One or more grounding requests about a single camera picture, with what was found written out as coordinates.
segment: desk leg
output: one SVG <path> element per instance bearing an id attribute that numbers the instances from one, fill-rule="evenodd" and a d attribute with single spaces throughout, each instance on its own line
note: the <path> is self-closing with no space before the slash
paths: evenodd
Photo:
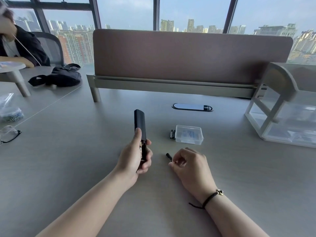
<path id="1" fill-rule="evenodd" d="M 30 91 L 26 87 L 25 81 L 20 71 L 11 71 L 11 72 L 7 72 L 6 74 L 8 75 L 10 80 L 16 84 L 22 96 L 27 97 L 31 95 Z"/>
<path id="2" fill-rule="evenodd" d="M 101 96 L 99 88 L 90 87 L 92 98 L 94 102 L 101 102 Z"/>

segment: sky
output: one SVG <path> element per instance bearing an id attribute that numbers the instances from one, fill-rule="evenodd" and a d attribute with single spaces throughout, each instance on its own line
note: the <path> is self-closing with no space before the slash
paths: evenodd
<path id="1" fill-rule="evenodd" d="M 60 2 L 62 0 L 42 0 Z M 68 0 L 67 2 L 89 2 Z M 97 0 L 102 27 L 113 29 L 153 29 L 153 0 Z M 160 20 L 173 20 L 175 28 L 183 31 L 188 19 L 204 28 L 224 27 L 230 0 L 160 0 Z M 246 25 L 245 34 L 263 25 L 286 26 L 295 23 L 297 33 L 308 29 L 316 31 L 316 0 L 238 0 L 232 26 Z M 26 16 L 26 10 L 14 9 L 17 16 Z M 68 26 L 93 24 L 88 11 L 44 10 L 46 19 L 66 21 Z"/>

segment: bag strap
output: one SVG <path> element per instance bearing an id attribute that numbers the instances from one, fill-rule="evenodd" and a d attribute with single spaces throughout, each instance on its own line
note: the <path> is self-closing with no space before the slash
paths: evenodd
<path id="1" fill-rule="evenodd" d="M 34 76 L 32 77 L 28 82 L 36 87 L 36 86 L 40 86 L 42 84 L 45 84 L 46 83 L 46 79 L 47 79 L 47 76 L 46 75 L 38 75 L 38 76 Z"/>

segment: black braided bracelet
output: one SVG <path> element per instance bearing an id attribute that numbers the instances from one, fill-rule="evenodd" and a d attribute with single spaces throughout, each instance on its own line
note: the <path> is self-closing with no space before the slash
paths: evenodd
<path id="1" fill-rule="evenodd" d="M 219 189 L 216 189 L 216 192 L 211 194 L 205 201 L 204 203 L 202 204 L 202 207 L 199 207 L 199 206 L 196 206 L 192 203 L 189 203 L 190 205 L 192 205 L 194 208 L 198 208 L 198 209 L 201 209 L 201 210 L 205 210 L 205 206 L 207 205 L 207 203 L 212 199 L 214 198 L 216 195 L 224 195 L 224 192 L 222 190 L 219 190 Z"/>

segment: cloud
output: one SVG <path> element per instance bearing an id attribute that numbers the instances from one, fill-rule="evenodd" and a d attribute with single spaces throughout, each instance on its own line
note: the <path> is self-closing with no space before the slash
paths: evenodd
<path id="1" fill-rule="evenodd" d="M 109 0 L 113 6 L 129 6 L 137 9 L 153 8 L 153 0 Z"/>

